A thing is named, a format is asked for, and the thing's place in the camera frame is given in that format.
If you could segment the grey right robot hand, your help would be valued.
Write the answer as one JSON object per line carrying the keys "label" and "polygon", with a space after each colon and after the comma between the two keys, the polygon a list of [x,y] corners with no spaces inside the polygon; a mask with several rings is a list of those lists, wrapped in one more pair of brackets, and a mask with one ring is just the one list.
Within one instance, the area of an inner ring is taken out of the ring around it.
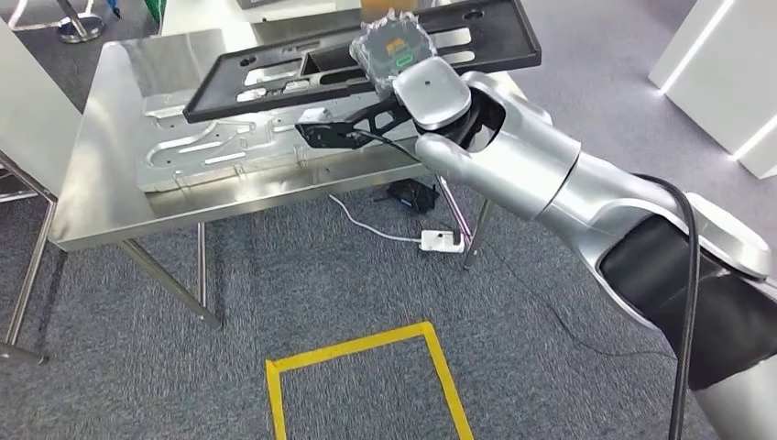
{"label": "grey right robot hand", "polygon": [[379,100],[393,94],[393,81],[409,67],[438,54],[419,18],[390,9],[382,18],[362,23],[349,54],[364,71]]}

